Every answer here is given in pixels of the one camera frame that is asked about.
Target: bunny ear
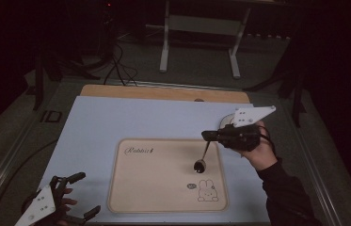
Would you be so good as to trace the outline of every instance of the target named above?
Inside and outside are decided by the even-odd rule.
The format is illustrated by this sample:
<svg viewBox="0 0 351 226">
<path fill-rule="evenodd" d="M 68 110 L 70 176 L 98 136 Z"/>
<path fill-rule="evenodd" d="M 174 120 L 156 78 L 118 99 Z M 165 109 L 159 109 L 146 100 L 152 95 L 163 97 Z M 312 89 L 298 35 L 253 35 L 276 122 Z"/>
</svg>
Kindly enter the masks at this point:
<svg viewBox="0 0 351 226">
<path fill-rule="evenodd" d="M 205 188 L 205 187 L 207 187 L 207 181 L 201 180 L 201 181 L 199 182 L 199 187 L 200 187 L 200 188 Z"/>
<path fill-rule="evenodd" d="M 207 180 L 207 187 L 214 188 L 214 182 L 212 180 Z"/>
</svg>

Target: table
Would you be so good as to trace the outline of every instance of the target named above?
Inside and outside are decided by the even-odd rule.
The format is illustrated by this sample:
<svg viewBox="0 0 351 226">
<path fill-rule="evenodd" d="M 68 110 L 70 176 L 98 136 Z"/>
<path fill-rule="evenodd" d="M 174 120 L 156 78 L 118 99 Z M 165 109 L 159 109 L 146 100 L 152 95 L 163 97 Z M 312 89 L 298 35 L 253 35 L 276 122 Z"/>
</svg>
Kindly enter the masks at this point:
<svg viewBox="0 0 351 226">
<path fill-rule="evenodd" d="M 205 102 L 191 102 L 196 99 Z M 49 183 L 58 171 L 85 172 L 87 177 L 72 185 L 78 204 L 69 214 L 80 216 L 99 204 L 101 213 L 91 220 L 97 223 L 268 222 L 261 179 L 245 158 L 223 147 L 219 151 L 226 163 L 230 204 L 222 212 L 117 214 L 106 205 L 116 146 L 124 135 L 201 138 L 201 131 L 217 128 L 221 118 L 238 106 L 251 107 L 243 92 L 87 85 L 75 100 L 40 185 Z"/>
</svg>

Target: spoon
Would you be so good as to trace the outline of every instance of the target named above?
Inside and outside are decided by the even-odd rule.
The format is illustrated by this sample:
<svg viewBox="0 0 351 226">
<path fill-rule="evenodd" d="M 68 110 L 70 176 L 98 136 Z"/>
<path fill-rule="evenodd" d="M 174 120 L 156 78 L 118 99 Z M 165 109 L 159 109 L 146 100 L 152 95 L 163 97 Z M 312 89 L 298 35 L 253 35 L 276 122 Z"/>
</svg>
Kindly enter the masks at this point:
<svg viewBox="0 0 351 226">
<path fill-rule="evenodd" d="M 204 157 L 205 157 L 205 154 L 207 153 L 209 145 L 210 145 L 210 141 L 208 141 L 207 144 L 205 145 L 204 155 L 202 156 L 202 159 L 197 160 L 195 165 L 193 166 L 193 169 L 196 172 L 198 172 L 198 173 L 204 173 L 205 172 Z"/>
</svg>

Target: dark background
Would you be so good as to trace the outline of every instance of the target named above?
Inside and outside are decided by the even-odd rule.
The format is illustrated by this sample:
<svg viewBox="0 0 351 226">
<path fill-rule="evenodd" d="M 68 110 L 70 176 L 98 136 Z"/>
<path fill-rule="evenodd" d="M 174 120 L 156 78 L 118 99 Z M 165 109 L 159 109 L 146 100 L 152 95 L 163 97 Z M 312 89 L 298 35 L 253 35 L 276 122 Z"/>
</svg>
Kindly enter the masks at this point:
<svg viewBox="0 0 351 226">
<path fill-rule="evenodd" d="M 78 2 L 83 6 L 87 1 Z M 115 22 L 129 25 L 142 39 L 145 23 L 163 23 L 163 2 L 121 1 L 117 5 L 115 1 L 96 1 L 95 5 L 81 7 L 83 10 L 71 5 L 79 18 L 84 18 L 77 21 L 83 32 L 75 33 L 62 13 L 66 10 L 63 1 L 0 0 L 0 114 L 27 89 L 24 74 L 35 68 L 41 40 L 50 41 L 51 47 L 66 58 L 80 60 L 83 51 L 99 52 L 96 37 L 100 36 L 104 4 L 113 4 L 110 10 Z M 283 70 L 307 68 L 304 88 L 310 92 L 351 175 L 351 0 L 324 4 L 325 8 L 305 18 L 279 65 Z M 259 23 L 266 25 L 252 22 L 247 25 L 251 33 L 260 32 Z M 295 23 L 291 26 L 290 31 L 295 32 Z"/>
</svg>

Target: cartoon bunny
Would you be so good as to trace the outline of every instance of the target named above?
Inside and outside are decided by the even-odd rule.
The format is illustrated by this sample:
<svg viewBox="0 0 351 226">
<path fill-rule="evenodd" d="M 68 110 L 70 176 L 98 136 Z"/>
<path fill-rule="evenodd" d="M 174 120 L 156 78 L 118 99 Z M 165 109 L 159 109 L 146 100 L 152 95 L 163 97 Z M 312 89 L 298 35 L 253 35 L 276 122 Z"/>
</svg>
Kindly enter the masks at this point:
<svg viewBox="0 0 351 226">
<path fill-rule="evenodd" d="M 199 202 L 217 202 L 218 196 L 212 180 L 199 182 Z"/>
</svg>

